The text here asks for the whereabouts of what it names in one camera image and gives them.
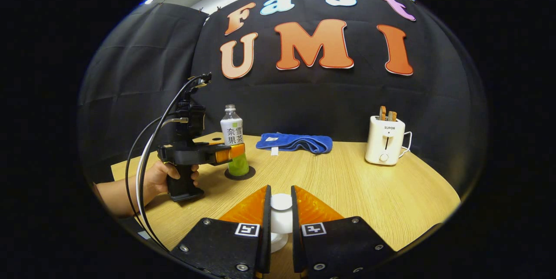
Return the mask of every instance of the orange letter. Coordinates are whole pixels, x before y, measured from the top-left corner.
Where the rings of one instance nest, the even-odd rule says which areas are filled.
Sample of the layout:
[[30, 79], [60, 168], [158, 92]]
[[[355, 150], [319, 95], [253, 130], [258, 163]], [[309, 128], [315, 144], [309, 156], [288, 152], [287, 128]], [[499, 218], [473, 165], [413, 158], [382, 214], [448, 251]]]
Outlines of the orange letter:
[[305, 65], [311, 67], [316, 61], [316, 56], [323, 47], [322, 59], [318, 61], [320, 66], [326, 68], [351, 68], [353, 60], [348, 56], [344, 39], [345, 21], [322, 20], [318, 23], [314, 34], [310, 36], [303, 27], [296, 22], [281, 23], [274, 27], [280, 33], [281, 57], [276, 63], [276, 68], [296, 69], [299, 61], [294, 57], [294, 48], [298, 50], [299, 56]]
[[253, 67], [254, 41], [257, 36], [258, 34], [253, 32], [244, 35], [240, 39], [244, 44], [244, 61], [239, 67], [234, 66], [234, 47], [237, 41], [230, 41], [220, 47], [220, 52], [222, 52], [222, 73], [226, 78], [236, 79], [249, 73], [251, 67]]
[[405, 32], [388, 25], [378, 25], [377, 29], [384, 34], [388, 46], [389, 59], [384, 64], [386, 70], [398, 75], [413, 75], [413, 67], [409, 65], [407, 51], [405, 51]]
[[254, 8], [254, 7], [255, 7], [255, 3], [251, 2], [244, 7], [239, 8], [234, 12], [231, 12], [228, 15], [229, 18], [228, 30], [224, 32], [224, 35], [225, 36], [230, 35], [232, 32], [241, 28], [243, 26], [243, 22], [241, 22], [240, 19], [245, 20], [249, 16], [249, 8]]

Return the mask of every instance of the plastic bottle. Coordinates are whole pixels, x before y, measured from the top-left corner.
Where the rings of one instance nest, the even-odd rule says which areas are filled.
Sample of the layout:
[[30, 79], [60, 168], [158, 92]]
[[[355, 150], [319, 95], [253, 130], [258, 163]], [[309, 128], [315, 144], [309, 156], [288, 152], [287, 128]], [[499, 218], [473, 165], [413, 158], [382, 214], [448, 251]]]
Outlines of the plastic bottle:
[[[224, 134], [224, 144], [234, 146], [243, 143], [243, 120], [236, 114], [235, 105], [226, 105], [225, 111], [226, 115], [220, 121], [222, 134]], [[249, 172], [249, 164], [245, 153], [233, 158], [228, 163], [228, 171], [232, 176], [243, 176]]]

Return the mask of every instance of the wooden table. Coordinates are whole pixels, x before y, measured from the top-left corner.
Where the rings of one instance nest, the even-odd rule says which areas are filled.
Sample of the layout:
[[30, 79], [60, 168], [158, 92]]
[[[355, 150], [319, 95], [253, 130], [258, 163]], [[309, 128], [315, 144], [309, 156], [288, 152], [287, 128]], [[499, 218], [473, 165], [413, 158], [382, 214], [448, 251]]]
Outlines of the wooden table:
[[[195, 142], [213, 142], [213, 138], [222, 138], [222, 133]], [[344, 217], [363, 217], [395, 251], [444, 221], [460, 203], [450, 184], [411, 152], [395, 166], [378, 166], [365, 160], [366, 143], [333, 142], [331, 152], [318, 156], [305, 150], [271, 156], [270, 150], [255, 148], [260, 138], [244, 136], [248, 162], [256, 169], [253, 178], [229, 180], [224, 176], [226, 164], [201, 165], [198, 182], [205, 191], [203, 198], [175, 203], [161, 194], [146, 206], [149, 223], [167, 248], [173, 249], [202, 217], [220, 218], [267, 184], [272, 194], [290, 194], [291, 186], [299, 186]], [[147, 168], [157, 160], [152, 152]], [[131, 160], [133, 175], [138, 162], [139, 157]], [[125, 164], [112, 166], [114, 180], [124, 178]], [[298, 277], [293, 272], [291, 248], [290, 234], [288, 244], [272, 254], [266, 278]]]

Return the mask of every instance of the screw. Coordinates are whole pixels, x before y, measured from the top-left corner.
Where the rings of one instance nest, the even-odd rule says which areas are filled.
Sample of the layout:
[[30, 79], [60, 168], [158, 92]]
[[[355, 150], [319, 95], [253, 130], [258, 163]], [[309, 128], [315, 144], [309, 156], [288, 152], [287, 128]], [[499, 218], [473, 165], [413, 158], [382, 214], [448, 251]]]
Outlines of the screw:
[[237, 264], [236, 268], [238, 269], [238, 271], [247, 271], [249, 269], [249, 267], [247, 267], [247, 265], [245, 264]]
[[314, 269], [314, 270], [323, 270], [324, 267], [326, 267], [326, 265], [324, 265], [324, 264], [316, 264], [316, 265], [314, 265], [313, 269]]

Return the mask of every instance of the bottle label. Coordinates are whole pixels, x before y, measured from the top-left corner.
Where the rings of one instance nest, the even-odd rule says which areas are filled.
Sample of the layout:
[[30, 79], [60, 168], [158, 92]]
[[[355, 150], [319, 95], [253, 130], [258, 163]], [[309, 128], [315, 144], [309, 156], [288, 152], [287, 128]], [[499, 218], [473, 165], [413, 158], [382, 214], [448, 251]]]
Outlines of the bottle label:
[[243, 143], [243, 120], [225, 119], [220, 121], [222, 134], [224, 134], [224, 144], [227, 146], [235, 146]]

